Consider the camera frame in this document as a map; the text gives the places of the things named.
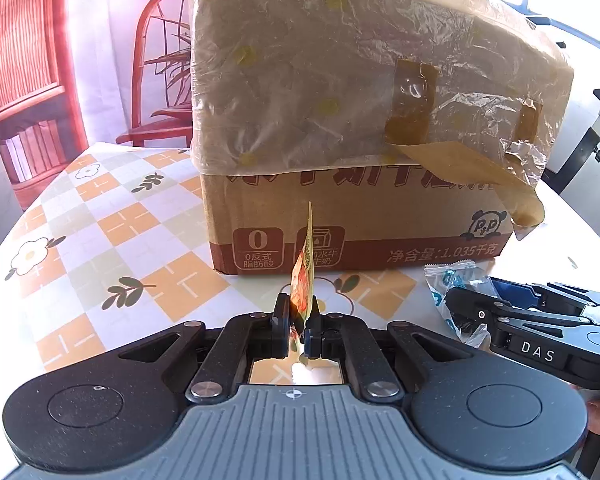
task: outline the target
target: brown packing tape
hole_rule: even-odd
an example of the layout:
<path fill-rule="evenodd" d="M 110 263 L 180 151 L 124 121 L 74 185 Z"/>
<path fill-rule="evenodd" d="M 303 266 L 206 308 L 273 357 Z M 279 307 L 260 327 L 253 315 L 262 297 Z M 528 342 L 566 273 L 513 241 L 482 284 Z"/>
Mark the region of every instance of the brown packing tape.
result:
<path fill-rule="evenodd" d="M 537 226 L 544 220 L 544 206 L 533 187 L 456 140 L 396 148 L 447 182 L 491 184 L 516 230 Z"/>

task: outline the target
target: orange square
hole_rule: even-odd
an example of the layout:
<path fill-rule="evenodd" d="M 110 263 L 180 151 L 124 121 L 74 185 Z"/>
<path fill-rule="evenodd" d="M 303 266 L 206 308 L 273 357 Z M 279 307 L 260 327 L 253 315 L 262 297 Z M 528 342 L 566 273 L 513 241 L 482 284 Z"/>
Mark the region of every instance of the orange square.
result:
<path fill-rule="evenodd" d="M 197 197 L 202 198 L 202 183 L 200 182 L 199 175 L 181 182 L 180 185 L 187 191 L 192 192 Z"/>
<path fill-rule="evenodd" d="M 131 240 L 134 236 L 144 233 L 159 223 L 156 217 L 149 213 L 141 203 L 132 204 L 113 215 L 98 220 L 98 225 L 115 246 Z"/>
<path fill-rule="evenodd" d="M 20 295 L 26 298 L 29 294 L 36 292 L 39 288 L 48 285 L 53 280 L 57 280 L 65 274 L 66 270 L 60 259 L 58 248 L 51 247 L 44 260 L 23 276 L 18 276 Z"/>
<path fill-rule="evenodd" d="M 78 190 L 80 198 L 87 202 L 92 198 L 96 198 L 107 191 L 118 187 L 120 183 L 110 173 L 105 173 L 101 176 L 97 176 L 93 180 L 80 184 L 75 189 Z"/>
<path fill-rule="evenodd" d="M 183 150 L 167 150 L 166 152 L 155 153 L 144 158 L 149 164 L 152 164 L 156 168 L 164 168 L 179 160 L 185 160 L 189 158 L 189 153 L 180 153 Z"/>
<path fill-rule="evenodd" d="M 72 173 L 73 171 L 77 171 L 81 167 L 88 166 L 89 164 L 93 164 L 94 162 L 97 162 L 95 157 L 89 153 L 85 153 L 84 155 L 81 155 L 78 158 L 76 158 L 71 164 L 69 164 L 66 167 L 65 171 L 67 173 Z"/>
<path fill-rule="evenodd" d="M 29 209 L 20 217 L 18 223 L 11 232 L 11 237 L 20 238 L 21 236 L 24 236 L 25 234 L 33 231 L 33 229 L 37 229 L 44 224 L 46 224 L 45 212 L 43 211 L 41 205 L 36 206 L 32 209 Z"/>
<path fill-rule="evenodd" d="M 36 345 L 47 372 L 104 352 L 102 341 L 86 314 L 43 337 Z"/>
<path fill-rule="evenodd" d="M 229 286 L 194 253 L 183 254 L 141 281 L 155 285 L 147 291 L 172 321 L 186 316 Z"/>
<path fill-rule="evenodd" d="M 350 275 L 343 274 L 340 279 L 344 283 Z M 395 315 L 418 283 L 395 269 L 364 272 L 360 273 L 359 277 L 360 282 L 353 290 L 347 292 L 347 296 L 387 320 Z"/>

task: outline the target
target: white flower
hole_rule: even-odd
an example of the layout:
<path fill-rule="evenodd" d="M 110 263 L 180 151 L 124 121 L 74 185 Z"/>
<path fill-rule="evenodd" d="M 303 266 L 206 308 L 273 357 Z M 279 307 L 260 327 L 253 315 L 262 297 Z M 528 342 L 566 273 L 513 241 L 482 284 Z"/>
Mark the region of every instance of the white flower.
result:
<path fill-rule="evenodd" d="M 18 250 L 18 254 L 11 260 L 11 269 L 15 269 L 19 276 L 29 272 L 49 254 L 49 249 L 46 247 L 48 242 L 48 238 L 24 242 Z"/>
<path fill-rule="evenodd" d="M 78 170 L 78 173 L 75 174 L 75 177 L 89 178 L 90 176 L 97 174 L 99 169 L 100 165 L 96 162 L 95 164 L 90 164 L 88 166 L 85 166 L 84 168 L 80 168 L 80 170 Z"/>
<path fill-rule="evenodd" d="M 287 285 L 280 292 L 289 294 L 291 285 Z M 353 314 L 353 302 L 344 294 L 338 292 L 330 280 L 326 278 L 314 278 L 314 296 L 318 300 L 320 314 L 339 312 L 341 314 Z"/>

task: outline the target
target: panda face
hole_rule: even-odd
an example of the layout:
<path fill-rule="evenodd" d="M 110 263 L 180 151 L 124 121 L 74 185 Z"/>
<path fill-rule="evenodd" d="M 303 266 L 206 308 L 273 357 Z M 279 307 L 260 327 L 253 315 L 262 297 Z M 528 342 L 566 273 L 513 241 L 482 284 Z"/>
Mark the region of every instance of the panda face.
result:
<path fill-rule="evenodd" d="M 473 216 L 473 222 L 469 227 L 469 234 L 475 238 L 484 238 L 495 233 L 506 217 L 507 213 L 504 211 L 478 211 Z"/>

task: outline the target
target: table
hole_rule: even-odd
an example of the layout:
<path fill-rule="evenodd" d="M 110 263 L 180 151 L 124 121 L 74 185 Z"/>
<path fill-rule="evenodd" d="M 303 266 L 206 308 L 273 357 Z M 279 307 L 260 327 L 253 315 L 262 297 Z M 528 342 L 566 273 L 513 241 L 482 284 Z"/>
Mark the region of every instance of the table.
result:
<path fill-rule="evenodd" d="M 542 182 L 538 195 L 546 221 L 481 265 L 517 282 L 600 290 L 600 239 Z M 270 312 L 288 284 L 288 276 L 212 270 L 188 150 L 91 146 L 0 246 L 0 478 L 16 465 L 2 406 L 22 383 L 183 320 L 215 327 L 237 314 Z M 372 328 L 405 319 L 452 335 L 418 267 L 318 272 L 314 293 L 324 312 L 353 313 Z M 290 381 L 293 360 L 263 365 L 259 380 Z M 315 379 L 333 370 L 314 371 Z"/>

